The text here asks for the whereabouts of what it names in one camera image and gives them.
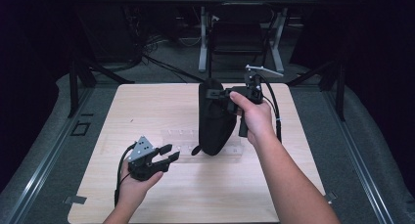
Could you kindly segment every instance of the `wooden table top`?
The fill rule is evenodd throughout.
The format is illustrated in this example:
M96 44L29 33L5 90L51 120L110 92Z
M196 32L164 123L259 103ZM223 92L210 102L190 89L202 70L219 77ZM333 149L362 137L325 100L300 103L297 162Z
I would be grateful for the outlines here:
M224 84L224 87L240 86ZM277 222L269 191L253 146L234 135L221 153L202 152L198 145L199 84L128 84L115 94L107 119L85 171L70 223L102 223L114 209L119 160L125 149L145 136L154 146L173 144L180 159L147 194L131 223ZM291 93L271 84L282 118L283 145L300 169L325 195ZM269 97L266 86L264 96Z

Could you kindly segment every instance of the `gray carpet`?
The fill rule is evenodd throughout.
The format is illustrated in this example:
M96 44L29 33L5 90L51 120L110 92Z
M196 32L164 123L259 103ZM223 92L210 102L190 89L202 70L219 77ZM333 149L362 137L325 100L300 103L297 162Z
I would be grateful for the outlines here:
M305 67L289 65L290 54L296 43L297 35L296 29L286 29L284 32L280 51L286 73L283 78L273 79L273 82L287 82L295 78L298 72L306 71ZM197 70L199 45L189 47L180 43L161 42L157 44L157 49L151 52L150 56L183 68L200 78L207 77L205 73L199 73ZM226 65L219 60L216 61L216 70ZM273 68L272 63L267 63L266 67ZM216 71L214 77L222 82L242 81L242 78L235 78L240 75L239 73L242 72ZM170 71L147 64L145 60L138 67L118 71L117 74L137 83L183 82L183 79L195 82L187 77L181 79ZM5 223L13 214L14 207L19 202L37 166L57 143L62 129L71 122L71 128L67 130L69 134L63 137L62 149L47 174L47 179L38 194L35 194L33 203L27 205L27 212L24 212L19 219L22 223L68 222L70 205L64 204L63 201L67 196L76 195L117 87L114 81L103 74L95 73L95 75L99 82L95 89L84 89L80 85L80 92L84 93L82 96L89 96L89 98L82 102L79 114L74 119L67 119L69 79L64 76L58 81L61 92L52 115L22 166L0 195L1 223ZM333 201L332 206L343 223L379 223L361 179L352 164L347 150L347 141L337 117L331 112L333 93L320 92L316 87L318 80L319 77L315 76L299 87L292 87L291 92L325 190L337 194L338 198ZM415 210L412 209L413 198L404 188L388 145L373 119L358 98L348 89L346 89L345 98L345 117L346 126L362 154L392 220L395 223L415 223L413 212ZM77 122L90 125L84 136L70 136L73 125Z

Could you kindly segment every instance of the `black bag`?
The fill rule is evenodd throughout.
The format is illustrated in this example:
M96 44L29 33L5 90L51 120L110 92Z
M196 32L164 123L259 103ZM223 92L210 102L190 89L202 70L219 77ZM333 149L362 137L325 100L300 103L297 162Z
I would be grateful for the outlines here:
M223 86L212 78L199 85L199 146L192 151L192 156L200 150L210 156L217 155L236 125L236 115L226 109L227 102L206 98L208 89L223 90Z

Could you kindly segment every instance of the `person's right hand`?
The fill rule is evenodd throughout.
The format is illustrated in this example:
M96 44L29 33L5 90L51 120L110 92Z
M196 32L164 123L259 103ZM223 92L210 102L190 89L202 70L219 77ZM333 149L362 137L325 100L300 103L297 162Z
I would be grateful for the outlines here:
M231 100L244 111L245 123L247 124L248 140L255 147L260 138L267 135L274 135L272 126L271 108L265 102L260 105L252 103L245 96L238 92L230 93Z

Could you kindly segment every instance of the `person's right arm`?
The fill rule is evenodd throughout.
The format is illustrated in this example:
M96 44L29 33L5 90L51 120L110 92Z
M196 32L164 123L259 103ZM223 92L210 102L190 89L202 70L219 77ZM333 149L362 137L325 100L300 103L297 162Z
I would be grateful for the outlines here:
M231 92L230 97L245 112L248 140L258 155L281 223L340 223L332 207L275 136L269 105L255 105L237 92Z

